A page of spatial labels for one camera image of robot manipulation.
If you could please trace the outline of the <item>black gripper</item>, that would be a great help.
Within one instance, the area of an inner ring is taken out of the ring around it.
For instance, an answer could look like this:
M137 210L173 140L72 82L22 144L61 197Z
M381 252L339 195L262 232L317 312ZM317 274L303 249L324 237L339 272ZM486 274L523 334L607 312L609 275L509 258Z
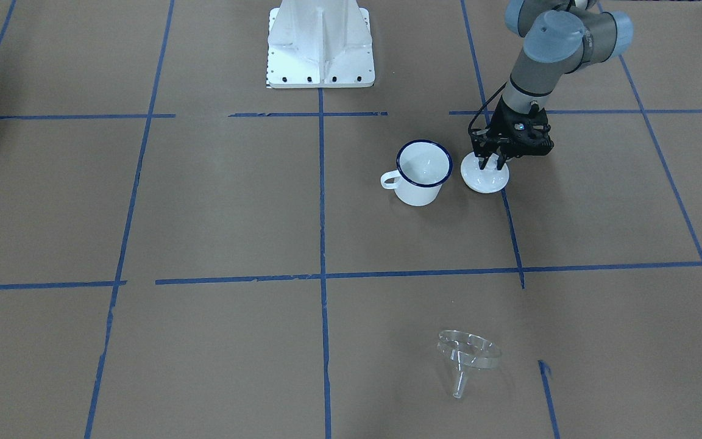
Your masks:
M503 170L508 159L531 155L531 108L518 112L499 101L485 128L472 127L472 148L480 170L485 169L493 154L498 156L498 171Z

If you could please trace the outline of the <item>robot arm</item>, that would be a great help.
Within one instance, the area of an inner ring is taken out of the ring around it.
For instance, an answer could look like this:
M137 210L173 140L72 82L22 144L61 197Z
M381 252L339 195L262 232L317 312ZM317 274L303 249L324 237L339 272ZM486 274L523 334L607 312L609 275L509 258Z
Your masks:
M501 170L510 159L545 156L554 147L546 103L560 78L626 52L634 24L624 12L593 12L592 1L511 1L505 24L523 48L491 121L469 125L477 167Z

